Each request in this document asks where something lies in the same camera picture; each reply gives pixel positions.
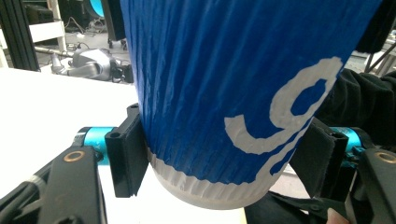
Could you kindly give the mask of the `black cabinet on wheels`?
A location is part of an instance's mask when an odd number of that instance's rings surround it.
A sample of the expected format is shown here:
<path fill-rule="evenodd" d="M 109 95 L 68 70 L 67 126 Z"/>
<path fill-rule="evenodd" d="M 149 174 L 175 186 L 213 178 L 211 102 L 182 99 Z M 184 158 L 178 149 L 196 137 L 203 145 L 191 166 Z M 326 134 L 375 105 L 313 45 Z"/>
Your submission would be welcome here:
<path fill-rule="evenodd" d="M 101 3 L 106 21 L 109 47 L 112 49 L 113 43 L 120 41 L 122 49 L 127 50 L 120 0 L 101 0 Z"/>

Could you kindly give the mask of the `blue printed paper cup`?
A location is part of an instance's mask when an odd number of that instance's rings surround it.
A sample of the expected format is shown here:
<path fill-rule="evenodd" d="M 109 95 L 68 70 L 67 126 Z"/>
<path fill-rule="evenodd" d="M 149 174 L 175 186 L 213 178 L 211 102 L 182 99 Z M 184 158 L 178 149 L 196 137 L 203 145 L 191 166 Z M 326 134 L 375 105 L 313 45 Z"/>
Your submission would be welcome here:
<path fill-rule="evenodd" d="M 180 200 L 257 202 L 382 0 L 120 0 L 148 159 Z"/>

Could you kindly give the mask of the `white foam mat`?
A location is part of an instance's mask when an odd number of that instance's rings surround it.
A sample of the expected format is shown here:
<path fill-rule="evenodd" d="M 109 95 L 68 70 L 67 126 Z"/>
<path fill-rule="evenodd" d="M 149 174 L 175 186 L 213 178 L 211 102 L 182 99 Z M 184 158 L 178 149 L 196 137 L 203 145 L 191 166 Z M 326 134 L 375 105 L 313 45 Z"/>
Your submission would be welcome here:
<path fill-rule="evenodd" d="M 0 198 L 68 148 L 80 128 L 118 126 L 136 102 L 134 85 L 0 68 Z M 99 169 L 108 223 L 149 223 L 144 204 L 115 198 L 108 166 Z M 176 223 L 246 223 L 243 209 L 206 210 L 157 192 L 181 209 Z"/>

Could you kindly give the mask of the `grey robot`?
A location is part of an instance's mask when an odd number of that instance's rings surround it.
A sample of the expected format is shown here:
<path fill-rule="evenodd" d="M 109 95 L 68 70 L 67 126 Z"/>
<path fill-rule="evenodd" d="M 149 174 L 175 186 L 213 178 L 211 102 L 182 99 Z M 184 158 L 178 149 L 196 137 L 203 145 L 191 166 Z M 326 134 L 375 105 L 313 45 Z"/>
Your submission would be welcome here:
<path fill-rule="evenodd" d="M 68 66 L 61 63 L 57 54 L 51 55 L 53 74 L 82 77 L 114 83 L 133 83 L 134 75 L 129 64 L 122 64 L 104 49 L 78 49 Z"/>

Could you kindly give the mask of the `metal tube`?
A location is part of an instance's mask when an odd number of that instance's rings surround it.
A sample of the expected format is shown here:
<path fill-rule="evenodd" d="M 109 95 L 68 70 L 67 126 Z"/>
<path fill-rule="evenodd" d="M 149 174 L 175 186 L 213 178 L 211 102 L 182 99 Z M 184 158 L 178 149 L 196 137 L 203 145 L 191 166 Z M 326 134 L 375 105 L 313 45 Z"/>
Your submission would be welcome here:
<path fill-rule="evenodd" d="M 58 49 L 48 49 L 48 48 L 41 48 L 41 47 L 35 47 L 36 52 L 40 53 L 45 53 L 45 54 L 56 54 L 61 57 L 67 57 L 67 58 L 72 58 L 74 56 L 73 51 L 67 51 L 67 50 L 58 50 Z"/>

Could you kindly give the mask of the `white shelf frame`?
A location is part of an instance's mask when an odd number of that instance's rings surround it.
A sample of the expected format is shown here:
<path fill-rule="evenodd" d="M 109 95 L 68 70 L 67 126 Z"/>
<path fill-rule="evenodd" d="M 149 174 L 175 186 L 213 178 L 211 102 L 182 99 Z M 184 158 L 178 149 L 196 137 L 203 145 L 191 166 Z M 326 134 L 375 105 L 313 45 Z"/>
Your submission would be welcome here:
<path fill-rule="evenodd" d="M 61 17 L 58 0 L 46 0 L 49 9 L 53 13 L 53 22 L 30 25 L 30 32 L 33 42 L 41 42 L 56 38 L 60 51 L 66 50 L 66 39 L 64 22 Z"/>

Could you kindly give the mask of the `tripod legs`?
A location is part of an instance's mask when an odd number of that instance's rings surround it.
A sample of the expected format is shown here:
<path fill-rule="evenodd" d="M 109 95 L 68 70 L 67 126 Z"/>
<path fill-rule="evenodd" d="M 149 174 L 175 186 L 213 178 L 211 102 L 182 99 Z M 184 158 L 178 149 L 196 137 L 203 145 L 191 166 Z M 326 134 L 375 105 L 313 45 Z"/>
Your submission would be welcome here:
<path fill-rule="evenodd" d="M 379 52 L 367 57 L 364 72 L 382 77 L 393 71 L 396 71 L 396 41 L 387 40 Z"/>

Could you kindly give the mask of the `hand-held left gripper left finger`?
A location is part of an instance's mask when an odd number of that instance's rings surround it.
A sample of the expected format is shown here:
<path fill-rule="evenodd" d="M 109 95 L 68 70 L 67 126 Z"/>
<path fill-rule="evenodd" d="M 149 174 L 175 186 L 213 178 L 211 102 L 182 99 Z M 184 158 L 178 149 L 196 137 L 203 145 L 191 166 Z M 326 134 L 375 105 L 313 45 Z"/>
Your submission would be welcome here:
<path fill-rule="evenodd" d="M 127 117 L 119 127 L 81 128 L 73 145 L 98 152 L 99 164 L 110 167 L 117 198 L 137 195 L 149 165 L 138 104 L 127 107 Z"/>

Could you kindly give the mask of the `black frame post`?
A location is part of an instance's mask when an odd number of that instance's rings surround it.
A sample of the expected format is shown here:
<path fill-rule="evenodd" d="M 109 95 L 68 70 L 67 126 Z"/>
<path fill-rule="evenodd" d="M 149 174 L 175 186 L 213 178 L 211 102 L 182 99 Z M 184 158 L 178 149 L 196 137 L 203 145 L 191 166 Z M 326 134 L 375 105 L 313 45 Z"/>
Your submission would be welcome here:
<path fill-rule="evenodd" d="M 35 45 L 22 0 L 0 0 L 0 26 L 13 67 L 39 71 Z"/>

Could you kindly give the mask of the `cyan round object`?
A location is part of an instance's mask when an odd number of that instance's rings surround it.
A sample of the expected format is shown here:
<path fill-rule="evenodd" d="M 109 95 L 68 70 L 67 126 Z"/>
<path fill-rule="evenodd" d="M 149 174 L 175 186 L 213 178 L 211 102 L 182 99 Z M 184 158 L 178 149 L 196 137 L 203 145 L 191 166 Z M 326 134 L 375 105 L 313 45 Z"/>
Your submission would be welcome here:
<path fill-rule="evenodd" d="M 104 17 L 104 10 L 102 8 L 101 0 L 88 0 L 88 5 L 94 17 L 96 18 Z"/>

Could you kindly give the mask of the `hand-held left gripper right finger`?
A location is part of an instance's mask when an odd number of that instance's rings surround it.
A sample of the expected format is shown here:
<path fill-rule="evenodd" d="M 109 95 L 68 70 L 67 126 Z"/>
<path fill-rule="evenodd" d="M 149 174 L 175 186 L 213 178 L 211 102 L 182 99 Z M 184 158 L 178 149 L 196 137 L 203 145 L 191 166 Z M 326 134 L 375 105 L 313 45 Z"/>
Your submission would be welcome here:
<path fill-rule="evenodd" d="M 313 119 L 290 165 L 311 198 L 344 201 L 362 152 L 373 146 L 368 133 L 358 127 L 329 127 Z"/>

